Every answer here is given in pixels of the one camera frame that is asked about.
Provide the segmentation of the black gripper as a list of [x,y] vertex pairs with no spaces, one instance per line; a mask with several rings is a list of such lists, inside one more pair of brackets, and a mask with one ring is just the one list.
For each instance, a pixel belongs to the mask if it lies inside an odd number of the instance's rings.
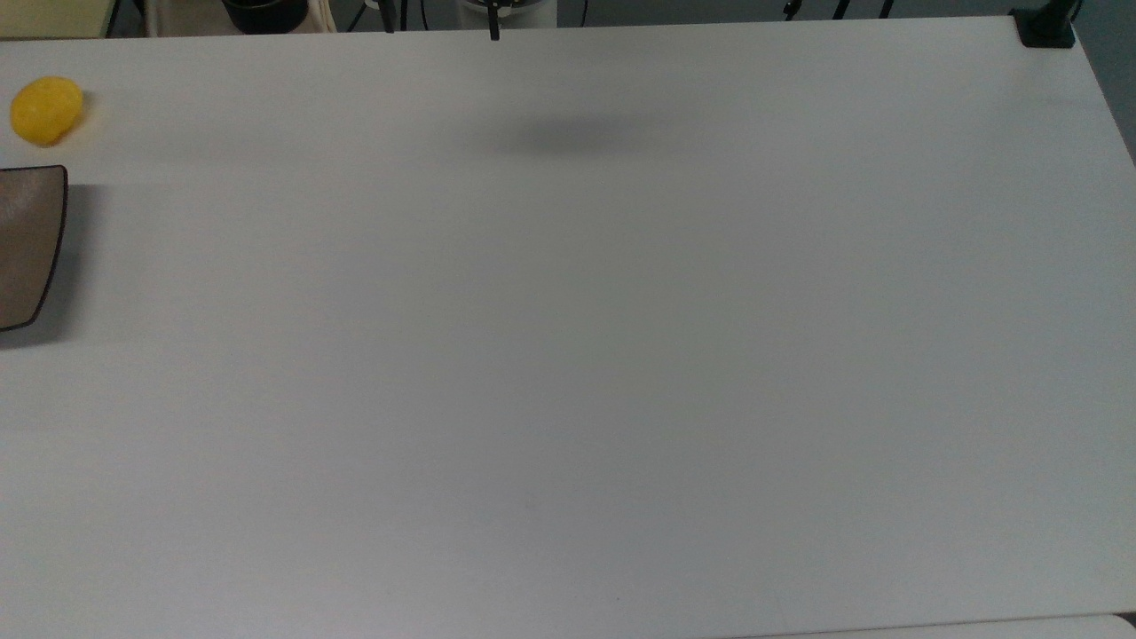
[[515,0],[485,0],[482,5],[485,5],[488,10],[488,32],[492,41],[501,40],[501,16],[500,13],[513,13],[518,8],[523,7],[523,1]]

